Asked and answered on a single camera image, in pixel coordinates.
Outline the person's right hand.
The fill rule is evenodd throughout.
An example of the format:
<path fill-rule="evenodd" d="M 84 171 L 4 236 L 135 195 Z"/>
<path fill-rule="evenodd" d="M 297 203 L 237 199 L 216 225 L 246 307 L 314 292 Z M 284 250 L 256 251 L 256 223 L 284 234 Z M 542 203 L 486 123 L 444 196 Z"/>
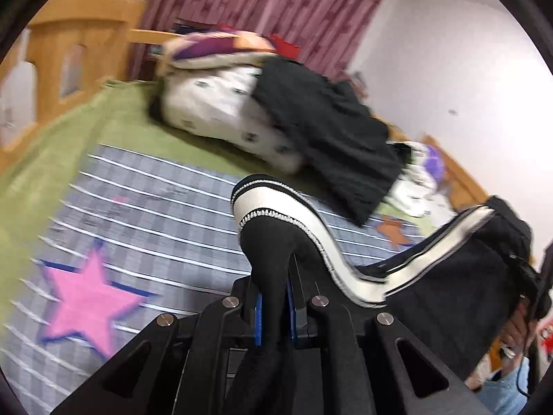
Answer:
<path fill-rule="evenodd" d="M 521 300 L 515 312 L 504 325 L 499 341 L 511 350 L 507 362 L 520 362 L 536 332 L 537 320 L 529 313 L 529 300 Z"/>

